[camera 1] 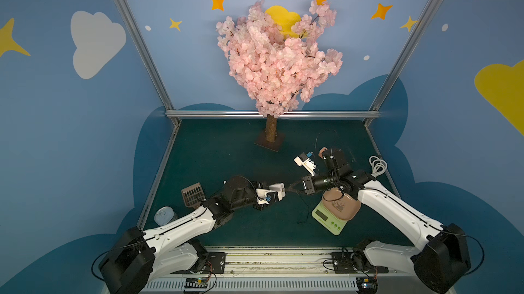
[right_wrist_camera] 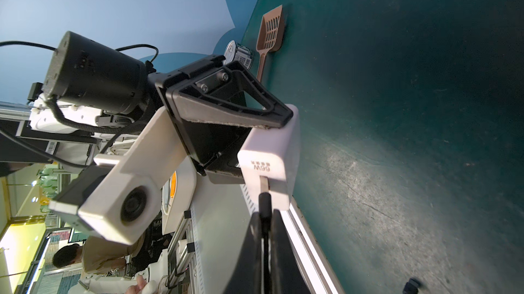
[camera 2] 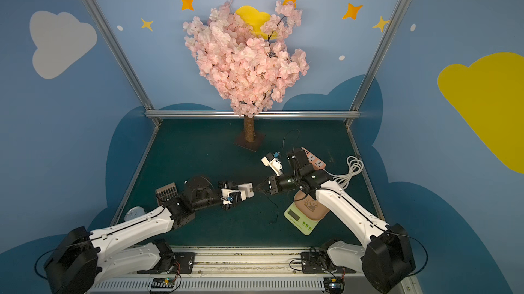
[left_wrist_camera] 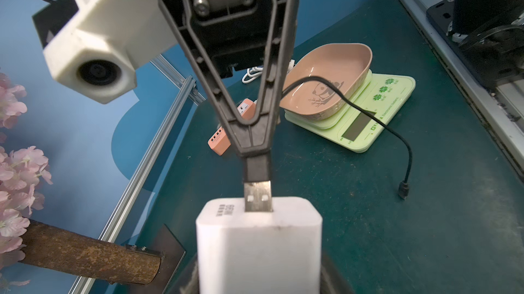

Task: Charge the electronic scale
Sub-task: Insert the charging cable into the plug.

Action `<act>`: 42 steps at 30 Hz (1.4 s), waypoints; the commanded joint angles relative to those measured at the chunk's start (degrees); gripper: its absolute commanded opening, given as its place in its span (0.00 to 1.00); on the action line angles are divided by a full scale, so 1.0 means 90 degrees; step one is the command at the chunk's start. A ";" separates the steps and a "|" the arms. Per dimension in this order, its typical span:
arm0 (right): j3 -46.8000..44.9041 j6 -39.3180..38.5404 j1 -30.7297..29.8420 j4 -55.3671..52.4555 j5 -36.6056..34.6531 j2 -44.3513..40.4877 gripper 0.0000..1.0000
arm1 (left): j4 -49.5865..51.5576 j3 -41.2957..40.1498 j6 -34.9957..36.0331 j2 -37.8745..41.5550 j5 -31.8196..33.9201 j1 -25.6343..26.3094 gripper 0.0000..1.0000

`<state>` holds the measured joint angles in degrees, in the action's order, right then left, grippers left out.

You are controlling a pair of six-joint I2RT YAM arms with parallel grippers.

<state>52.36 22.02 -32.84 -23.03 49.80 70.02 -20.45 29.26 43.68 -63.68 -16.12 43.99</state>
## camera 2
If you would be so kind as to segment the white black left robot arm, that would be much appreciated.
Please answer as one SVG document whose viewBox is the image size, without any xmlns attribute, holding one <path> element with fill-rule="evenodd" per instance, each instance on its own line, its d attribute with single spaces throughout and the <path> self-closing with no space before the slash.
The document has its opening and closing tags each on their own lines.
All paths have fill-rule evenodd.
<svg viewBox="0 0 524 294">
<path fill-rule="evenodd" d="M 193 221 L 200 209 L 232 208 L 253 196 L 251 183 L 213 186 L 197 176 L 182 193 L 160 197 L 160 205 L 142 216 L 104 229 L 79 227 L 64 238 L 44 263 L 52 293 L 86 293 L 94 285 L 133 272 L 172 274 L 180 270 L 168 243 L 146 239 L 168 233 Z"/>
</svg>

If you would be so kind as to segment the white USB power adapter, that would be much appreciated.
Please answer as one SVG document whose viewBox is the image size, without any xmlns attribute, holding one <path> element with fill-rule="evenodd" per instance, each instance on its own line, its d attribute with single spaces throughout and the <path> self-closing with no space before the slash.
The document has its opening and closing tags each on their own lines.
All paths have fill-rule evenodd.
<svg viewBox="0 0 524 294">
<path fill-rule="evenodd" d="M 254 196 L 252 183 L 240 184 L 237 189 L 241 193 L 241 198 L 243 201 L 252 198 Z"/>
</svg>

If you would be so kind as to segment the pink white power strip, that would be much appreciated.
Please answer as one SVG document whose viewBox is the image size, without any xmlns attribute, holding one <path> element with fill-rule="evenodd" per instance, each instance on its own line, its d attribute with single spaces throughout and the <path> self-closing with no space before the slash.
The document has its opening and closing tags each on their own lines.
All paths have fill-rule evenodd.
<svg viewBox="0 0 524 294">
<path fill-rule="evenodd" d="M 309 163 L 312 164 L 314 170 L 323 170 L 326 168 L 326 163 L 324 163 L 323 160 L 315 156 L 313 153 L 308 151 L 306 148 L 302 148 L 302 150 L 305 152 L 306 157 Z"/>
</svg>

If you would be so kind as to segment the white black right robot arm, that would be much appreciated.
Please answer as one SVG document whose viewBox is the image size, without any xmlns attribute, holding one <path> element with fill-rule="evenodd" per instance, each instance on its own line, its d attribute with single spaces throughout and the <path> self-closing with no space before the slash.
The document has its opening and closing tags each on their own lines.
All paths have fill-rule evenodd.
<svg viewBox="0 0 524 294">
<path fill-rule="evenodd" d="M 301 190 L 331 211 L 357 238 L 361 248 L 345 242 L 334 242 L 327 255 L 337 267 L 364 274 L 380 293 L 389 293 L 416 269 L 410 236 L 399 224 L 389 225 L 345 192 L 334 176 L 315 169 L 302 149 L 288 153 L 291 167 L 284 173 L 280 160 L 268 153 L 261 161 L 274 175 L 255 186 L 257 192 L 280 194 Z"/>
</svg>

